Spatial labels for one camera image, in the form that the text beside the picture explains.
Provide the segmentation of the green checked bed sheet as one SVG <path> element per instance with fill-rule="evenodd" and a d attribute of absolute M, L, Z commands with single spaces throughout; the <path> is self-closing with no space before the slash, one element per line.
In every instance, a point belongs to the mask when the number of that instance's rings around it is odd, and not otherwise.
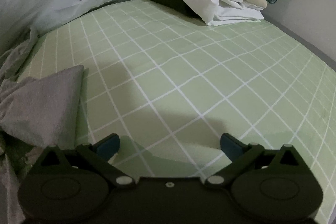
<path fill-rule="evenodd" d="M 335 71 L 263 20 L 209 27 L 149 0 L 103 7 L 42 36 L 20 79 L 84 67 L 76 142 L 111 133 L 132 176 L 208 177 L 230 161 L 225 132 L 293 145 L 335 219 Z"/>

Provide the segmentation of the grey hooded sweatshirt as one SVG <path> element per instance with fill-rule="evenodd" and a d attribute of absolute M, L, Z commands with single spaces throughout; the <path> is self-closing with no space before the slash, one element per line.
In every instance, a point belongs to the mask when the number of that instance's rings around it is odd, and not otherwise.
<path fill-rule="evenodd" d="M 1 223 L 23 222 L 17 198 L 19 177 L 27 172 L 37 152 L 48 145 L 75 146 L 84 67 L 18 81 L 37 42 L 37 30 L 30 27 L 1 55 Z"/>

